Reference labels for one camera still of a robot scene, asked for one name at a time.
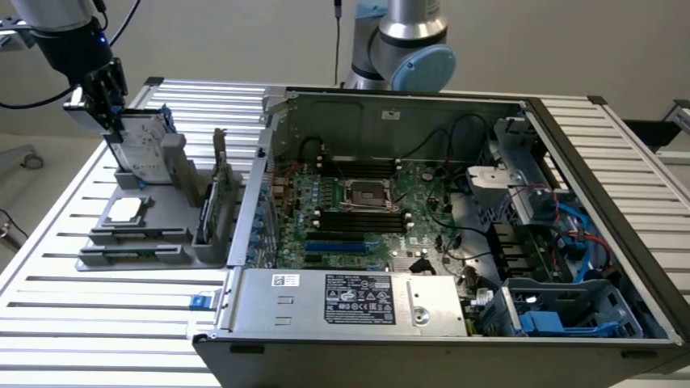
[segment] power supply label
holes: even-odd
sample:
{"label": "power supply label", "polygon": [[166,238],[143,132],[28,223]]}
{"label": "power supply label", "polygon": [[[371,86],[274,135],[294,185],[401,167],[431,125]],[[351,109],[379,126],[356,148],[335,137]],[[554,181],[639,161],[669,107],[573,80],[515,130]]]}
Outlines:
{"label": "power supply label", "polygon": [[328,274],[324,300],[332,325],[395,325],[390,276]]}

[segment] white wall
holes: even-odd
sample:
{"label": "white wall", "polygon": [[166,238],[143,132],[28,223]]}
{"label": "white wall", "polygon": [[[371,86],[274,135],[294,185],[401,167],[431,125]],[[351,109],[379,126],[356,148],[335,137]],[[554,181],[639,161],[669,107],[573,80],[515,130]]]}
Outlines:
{"label": "white wall", "polygon": [[[350,68],[354,1],[344,0],[340,77]],[[115,48],[132,91],[150,75],[331,83],[331,4],[143,0]],[[130,2],[108,5],[116,26]],[[443,6],[459,56],[451,89],[598,94],[635,118],[657,118],[671,99],[690,97],[687,0],[443,0]],[[0,15],[9,12],[0,0]],[[0,58],[1,101],[29,102],[64,88],[37,48]],[[86,134],[59,106],[0,111],[0,123],[5,133]]]}

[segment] blue tab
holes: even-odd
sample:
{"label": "blue tab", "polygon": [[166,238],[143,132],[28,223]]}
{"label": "blue tab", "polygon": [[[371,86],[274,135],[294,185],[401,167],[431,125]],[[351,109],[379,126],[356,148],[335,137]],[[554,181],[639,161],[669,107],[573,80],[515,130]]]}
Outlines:
{"label": "blue tab", "polygon": [[610,337],[619,328],[617,322],[606,322],[597,327],[563,327],[558,313],[529,311],[519,316],[525,334],[534,337]]}
{"label": "blue tab", "polygon": [[190,301],[191,311],[207,311],[211,309],[211,297],[204,295],[194,295]]}

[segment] cpu socket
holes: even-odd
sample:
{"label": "cpu socket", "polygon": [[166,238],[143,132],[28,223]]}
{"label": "cpu socket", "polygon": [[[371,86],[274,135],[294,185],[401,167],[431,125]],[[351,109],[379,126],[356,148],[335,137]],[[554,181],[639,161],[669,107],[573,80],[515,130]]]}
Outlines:
{"label": "cpu socket", "polygon": [[344,207],[352,211],[391,212],[394,211],[390,199],[390,181],[383,180],[346,180]]}

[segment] capacitor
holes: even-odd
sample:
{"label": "capacitor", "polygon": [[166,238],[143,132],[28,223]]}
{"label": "capacitor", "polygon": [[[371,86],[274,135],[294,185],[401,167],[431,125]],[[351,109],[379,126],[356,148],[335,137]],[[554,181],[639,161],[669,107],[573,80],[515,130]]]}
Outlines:
{"label": "capacitor", "polygon": [[422,181],[429,183],[434,180],[434,174],[431,174],[430,172],[425,172],[425,173],[422,173],[421,178],[422,178]]}

